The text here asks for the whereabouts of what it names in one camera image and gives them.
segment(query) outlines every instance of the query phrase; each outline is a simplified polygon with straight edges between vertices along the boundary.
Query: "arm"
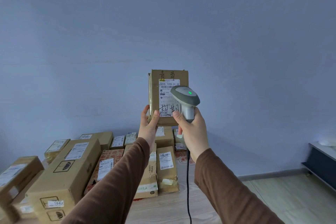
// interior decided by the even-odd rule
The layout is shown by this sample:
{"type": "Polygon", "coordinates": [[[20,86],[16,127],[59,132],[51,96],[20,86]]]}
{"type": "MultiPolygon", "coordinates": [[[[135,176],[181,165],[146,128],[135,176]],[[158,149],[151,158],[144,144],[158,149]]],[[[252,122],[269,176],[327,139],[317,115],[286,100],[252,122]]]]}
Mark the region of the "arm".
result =
{"type": "Polygon", "coordinates": [[[148,160],[149,145],[138,138],[62,223],[125,223],[148,160]]]}
{"type": "Polygon", "coordinates": [[[211,149],[197,158],[195,184],[207,196],[223,223],[284,224],[211,149]]]}

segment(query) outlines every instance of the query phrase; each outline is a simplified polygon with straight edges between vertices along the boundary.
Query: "baseboard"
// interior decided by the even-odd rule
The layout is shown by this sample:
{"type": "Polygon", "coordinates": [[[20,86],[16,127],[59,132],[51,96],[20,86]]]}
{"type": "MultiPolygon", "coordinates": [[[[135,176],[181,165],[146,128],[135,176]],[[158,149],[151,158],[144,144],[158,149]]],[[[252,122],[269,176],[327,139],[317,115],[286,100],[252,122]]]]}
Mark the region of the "baseboard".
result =
{"type": "Polygon", "coordinates": [[[307,170],[305,168],[298,168],[298,169],[283,170],[283,171],[277,171],[277,172],[271,172],[271,173],[265,173],[265,174],[243,175],[243,176],[238,176],[238,179],[241,180],[242,182],[245,182],[245,181],[260,180],[260,179],[267,179],[267,178],[277,178],[277,177],[283,177],[283,176],[298,175],[298,174],[304,174],[306,172],[307,170]]]}

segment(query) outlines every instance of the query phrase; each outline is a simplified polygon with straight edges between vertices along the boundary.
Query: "blue wall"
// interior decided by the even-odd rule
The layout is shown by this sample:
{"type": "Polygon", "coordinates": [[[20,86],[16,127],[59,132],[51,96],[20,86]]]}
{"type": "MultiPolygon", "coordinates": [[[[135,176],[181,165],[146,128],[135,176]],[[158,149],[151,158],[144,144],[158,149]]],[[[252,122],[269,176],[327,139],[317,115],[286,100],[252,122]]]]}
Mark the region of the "blue wall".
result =
{"type": "Polygon", "coordinates": [[[137,131],[151,69],[186,69],[237,174],[293,169],[336,127],[335,0],[0,0],[0,170],[137,131]]]}

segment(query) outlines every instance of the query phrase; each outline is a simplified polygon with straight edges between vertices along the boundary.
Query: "black cable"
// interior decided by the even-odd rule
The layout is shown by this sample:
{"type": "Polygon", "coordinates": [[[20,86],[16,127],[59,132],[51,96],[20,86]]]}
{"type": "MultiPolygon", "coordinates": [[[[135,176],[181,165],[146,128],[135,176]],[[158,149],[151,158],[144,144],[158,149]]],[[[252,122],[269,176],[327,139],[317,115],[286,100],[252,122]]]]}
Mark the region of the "black cable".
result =
{"type": "Polygon", "coordinates": [[[190,160],[190,150],[187,151],[187,209],[191,224],[191,215],[189,211],[189,160],[190,160]]]}

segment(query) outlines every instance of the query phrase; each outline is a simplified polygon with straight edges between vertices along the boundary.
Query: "left hand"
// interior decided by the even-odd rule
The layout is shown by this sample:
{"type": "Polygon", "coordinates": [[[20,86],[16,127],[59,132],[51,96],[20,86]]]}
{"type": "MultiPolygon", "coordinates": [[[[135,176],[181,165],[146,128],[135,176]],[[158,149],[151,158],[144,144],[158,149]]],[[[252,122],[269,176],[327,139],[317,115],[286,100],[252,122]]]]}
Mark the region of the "left hand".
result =
{"type": "Polygon", "coordinates": [[[140,120],[140,128],[138,137],[142,137],[146,140],[149,145],[149,153],[153,151],[154,143],[155,143],[155,134],[158,127],[156,126],[159,118],[160,113],[159,110],[155,110],[152,120],[148,123],[148,116],[147,111],[149,110],[149,105],[146,105],[145,109],[141,113],[141,120],[140,120]]]}

